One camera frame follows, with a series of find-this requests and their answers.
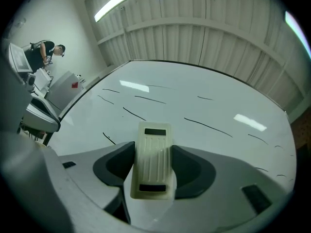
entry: black t-shirt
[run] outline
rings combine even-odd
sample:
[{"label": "black t-shirt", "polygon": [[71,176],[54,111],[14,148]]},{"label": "black t-shirt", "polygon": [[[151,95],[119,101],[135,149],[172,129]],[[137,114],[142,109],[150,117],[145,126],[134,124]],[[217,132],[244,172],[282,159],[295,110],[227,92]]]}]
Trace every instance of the black t-shirt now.
[{"label": "black t-shirt", "polygon": [[[49,62],[52,59],[55,44],[52,41],[46,41],[44,42],[44,45],[47,61]],[[33,51],[26,51],[25,55],[33,72],[36,72],[39,68],[44,67],[43,58],[40,53],[40,46]]]}]

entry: ceiling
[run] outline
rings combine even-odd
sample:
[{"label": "ceiling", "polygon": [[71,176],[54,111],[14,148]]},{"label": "ceiling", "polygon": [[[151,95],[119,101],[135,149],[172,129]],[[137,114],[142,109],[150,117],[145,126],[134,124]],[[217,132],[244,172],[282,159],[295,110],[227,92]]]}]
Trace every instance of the ceiling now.
[{"label": "ceiling", "polygon": [[289,114],[311,91],[310,59],[278,0],[128,0],[95,23],[109,0],[85,0],[108,65],[130,59],[209,67],[268,95]]}]

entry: fluorescent light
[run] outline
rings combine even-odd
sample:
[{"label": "fluorescent light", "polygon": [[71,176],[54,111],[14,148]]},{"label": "fluorescent light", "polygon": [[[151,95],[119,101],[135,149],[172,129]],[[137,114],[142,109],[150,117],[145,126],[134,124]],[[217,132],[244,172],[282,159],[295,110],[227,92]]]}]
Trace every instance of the fluorescent light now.
[{"label": "fluorescent light", "polygon": [[94,16],[95,21],[98,22],[104,15],[106,15],[109,11],[111,11],[114,7],[118,6],[120,3],[126,0],[110,0],[106,3],[103,8],[100,9],[99,12]]},{"label": "fluorescent light", "polygon": [[123,86],[133,88],[133,89],[141,90],[144,92],[149,92],[149,87],[146,85],[132,83],[132,82],[128,82],[128,81],[122,81],[122,80],[120,80],[120,84]]},{"label": "fluorescent light", "polygon": [[262,124],[256,122],[255,120],[249,119],[248,117],[240,115],[240,114],[237,114],[234,117],[234,119],[239,121],[239,122],[245,123],[245,124],[255,128],[259,131],[264,131],[267,128],[266,126],[263,126]]},{"label": "fluorescent light", "polygon": [[306,39],[305,35],[303,34],[301,28],[299,27],[297,21],[287,11],[285,12],[285,21],[288,24],[288,26],[291,27],[291,29],[294,31],[294,33],[298,36],[299,40],[301,41],[301,43],[305,47],[305,49],[306,49],[306,51],[307,51],[307,53],[311,59],[311,50],[310,50],[310,47],[308,45],[307,39]]}]

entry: person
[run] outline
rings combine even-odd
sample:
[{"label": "person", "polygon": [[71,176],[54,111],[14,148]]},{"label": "person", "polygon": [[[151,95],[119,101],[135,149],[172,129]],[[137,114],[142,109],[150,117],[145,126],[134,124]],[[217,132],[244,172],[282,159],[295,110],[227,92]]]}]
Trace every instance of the person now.
[{"label": "person", "polygon": [[31,48],[25,51],[25,55],[31,69],[36,72],[40,68],[47,67],[53,55],[63,57],[65,49],[64,45],[56,46],[52,41],[41,41],[31,44]]}]

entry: cream plastic part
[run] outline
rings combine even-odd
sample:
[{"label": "cream plastic part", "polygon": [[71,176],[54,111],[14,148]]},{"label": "cream plastic part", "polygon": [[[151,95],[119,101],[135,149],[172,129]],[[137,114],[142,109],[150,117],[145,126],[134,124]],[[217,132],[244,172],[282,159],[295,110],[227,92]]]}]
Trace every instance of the cream plastic part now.
[{"label": "cream plastic part", "polygon": [[[163,134],[163,130],[165,130],[165,135],[158,134],[159,132]],[[139,123],[131,184],[132,198],[168,200],[174,196],[172,144],[172,130],[169,123]],[[142,189],[141,185],[147,185],[148,191]],[[159,186],[163,188],[163,185],[165,185],[165,191],[150,191]]]}]

